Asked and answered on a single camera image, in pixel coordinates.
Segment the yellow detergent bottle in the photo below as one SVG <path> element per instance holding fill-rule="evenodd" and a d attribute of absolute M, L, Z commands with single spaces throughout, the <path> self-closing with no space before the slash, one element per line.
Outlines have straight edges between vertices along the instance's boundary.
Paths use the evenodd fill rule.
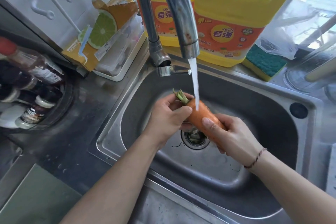
<path fill-rule="evenodd" d="M 241 63 L 285 0 L 194 0 L 199 59 L 225 67 Z"/>
<path fill-rule="evenodd" d="M 175 24 L 166 0 L 151 0 L 157 33 L 162 45 L 179 46 Z"/>

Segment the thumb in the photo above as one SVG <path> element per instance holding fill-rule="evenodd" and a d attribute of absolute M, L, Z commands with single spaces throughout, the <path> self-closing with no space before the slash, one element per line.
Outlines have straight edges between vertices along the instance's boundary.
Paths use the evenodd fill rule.
<path fill-rule="evenodd" d="M 227 135 L 227 131 L 220 128 L 216 123 L 214 123 L 209 118 L 204 117 L 202 119 L 203 126 L 208 129 L 215 137 L 222 139 Z"/>
<path fill-rule="evenodd" d="M 190 106 L 182 106 L 181 108 L 176 109 L 173 111 L 176 121 L 179 123 L 184 122 L 193 112 L 193 109 Z"/>

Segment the plastic bag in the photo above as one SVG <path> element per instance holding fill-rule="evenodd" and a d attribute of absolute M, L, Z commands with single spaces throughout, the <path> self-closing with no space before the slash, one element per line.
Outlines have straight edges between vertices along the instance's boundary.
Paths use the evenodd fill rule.
<path fill-rule="evenodd" d="M 296 44 L 307 38 L 305 33 L 319 28 L 318 15 L 318 10 L 305 2 L 287 0 L 255 44 L 267 53 L 292 60 L 298 50 Z"/>

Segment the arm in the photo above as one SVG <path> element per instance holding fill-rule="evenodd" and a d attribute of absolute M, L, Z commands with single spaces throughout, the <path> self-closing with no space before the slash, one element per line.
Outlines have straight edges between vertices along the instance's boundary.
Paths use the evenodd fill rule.
<path fill-rule="evenodd" d="M 203 118 L 203 125 L 220 139 L 221 147 L 228 156 L 244 166 L 251 165 L 263 147 L 241 119 L 223 114 L 218 114 L 217 117 L 228 131 L 207 118 Z M 268 151 L 261 154 L 250 171 L 259 177 L 296 223 L 335 222 L 336 199 Z"/>
<path fill-rule="evenodd" d="M 182 123 L 191 108 L 181 106 L 174 94 L 157 101 L 141 136 L 60 224 L 126 224 L 156 152 L 178 129 L 190 126 Z"/>

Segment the person's left hand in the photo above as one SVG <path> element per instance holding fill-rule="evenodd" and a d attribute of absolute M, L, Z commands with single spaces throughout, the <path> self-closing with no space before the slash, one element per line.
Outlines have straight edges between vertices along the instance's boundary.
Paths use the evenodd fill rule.
<path fill-rule="evenodd" d="M 190 94 L 185 95 L 188 99 L 193 98 Z M 191 112 L 192 108 L 183 106 L 175 94 L 161 98 L 155 103 L 142 135 L 157 143 L 160 150 L 176 131 L 192 128 L 191 124 L 183 123 Z"/>

